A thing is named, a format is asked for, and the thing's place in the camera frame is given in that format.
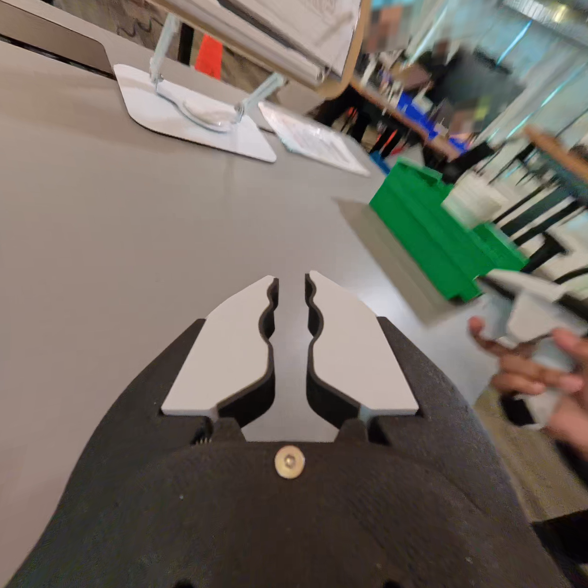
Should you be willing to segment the stack of white paper cups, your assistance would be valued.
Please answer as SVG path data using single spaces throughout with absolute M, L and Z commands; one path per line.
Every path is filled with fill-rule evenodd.
M 476 174 L 463 175 L 443 200 L 442 208 L 468 229 L 490 222 L 506 204 L 506 197 Z

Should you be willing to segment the laminated paper sheet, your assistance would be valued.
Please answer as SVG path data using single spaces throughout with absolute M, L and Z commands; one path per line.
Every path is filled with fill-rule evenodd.
M 263 102 L 258 108 L 288 151 L 355 175 L 370 175 L 349 150 L 341 134 L 290 114 L 272 103 Z

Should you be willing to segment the grey desk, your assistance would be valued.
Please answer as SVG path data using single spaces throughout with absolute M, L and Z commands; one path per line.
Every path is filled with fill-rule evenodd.
M 369 207 L 368 176 L 287 151 L 268 164 L 154 134 L 115 81 L 1 43 L 1 587 L 92 433 L 195 320 L 279 279 L 276 397 L 249 442 L 331 442 L 306 403 L 305 274 L 387 317 L 473 403 L 493 361 Z

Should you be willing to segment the printed instruction sheet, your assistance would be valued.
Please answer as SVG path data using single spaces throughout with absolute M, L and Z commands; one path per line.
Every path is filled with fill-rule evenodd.
M 341 77 L 361 1 L 219 1 L 284 46 Z

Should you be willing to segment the green plastic bin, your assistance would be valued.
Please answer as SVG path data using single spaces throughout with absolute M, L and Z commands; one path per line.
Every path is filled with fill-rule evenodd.
M 446 300 L 468 302 L 481 295 L 478 277 L 522 270 L 528 258 L 494 224 L 455 217 L 443 205 L 450 190 L 440 173 L 400 158 L 369 205 Z

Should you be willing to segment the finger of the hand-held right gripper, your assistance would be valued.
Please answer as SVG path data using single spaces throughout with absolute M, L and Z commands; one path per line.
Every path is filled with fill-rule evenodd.
M 546 301 L 558 301 L 567 293 L 565 285 L 514 270 L 493 269 L 479 276 L 478 281 L 496 290 L 503 289 L 513 296 L 526 293 Z

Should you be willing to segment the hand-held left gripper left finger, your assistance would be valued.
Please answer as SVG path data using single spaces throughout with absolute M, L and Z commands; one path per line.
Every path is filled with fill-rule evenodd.
M 278 293 L 279 280 L 265 276 L 210 312 L 160 408 L 164 415 L 230 417 L 244 427 L 269 410 Z

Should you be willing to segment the orange traffic cone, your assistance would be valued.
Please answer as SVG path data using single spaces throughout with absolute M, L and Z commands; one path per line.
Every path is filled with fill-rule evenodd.
M 204 35 L 196 55 L 194 68 L 196 71 L 221 80 L 224 46 L 212 36 Z

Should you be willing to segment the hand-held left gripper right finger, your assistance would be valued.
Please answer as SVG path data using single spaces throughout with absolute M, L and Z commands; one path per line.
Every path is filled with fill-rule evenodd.
M 418 402 L 377 315 L 319 272 L 305 275 L 308 348 L 306 397 L 337 429 L 350 419 L 412 417 Z

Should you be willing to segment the wooden document stand white base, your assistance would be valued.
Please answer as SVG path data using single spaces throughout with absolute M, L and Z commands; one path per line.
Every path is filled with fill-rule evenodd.
M 273 39 L 219 1 L 156 1 L 168 11 L 149 70 L 116 64 L 114 73 L 129 116 L 154 133 L 269 164 L 276 154 L 252 119 L 252 112 L 288 81 L 324 98 L 334 98 L 350 81 L 370 20 L 371 1 L 361 1 L 359 23 L 341 77 Z M 162 67 L 180 24 L 198 28 L 265 67 L 270 75 L 235 105 L 166 81 Z

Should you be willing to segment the wooden table black legs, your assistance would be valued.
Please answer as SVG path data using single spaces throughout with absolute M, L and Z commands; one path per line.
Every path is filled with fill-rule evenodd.
M 559 140 L 534 125 L 526 125 L 523 133 L 537 149 L 554 164 L 587 185 L 587 159 L 567 150 Z
M 358 92 L 366 101 L 368 101 L 374 107 L 377 107 L 384 115 L 391 116 L 402 125 L 411 129 L 421 138 L 426 146 L 441 156 L 445 156 L 448 160 L 454 160 L 460 157 L 460 155 L 463 153 L 457 149 L 457 147 L 452 144 L 450 140 L 443 136 L 436 135 L 435 137 L 430 137 L 428 130 L 424 126 L 407 117 L 405 113 L 403 113 L 397 107 L 393 106 L 374 87 L 363 84 L 361 82 L 361 78 L 357 74 L 353 74 L 349 85 L 353 87 L 354 90 Z

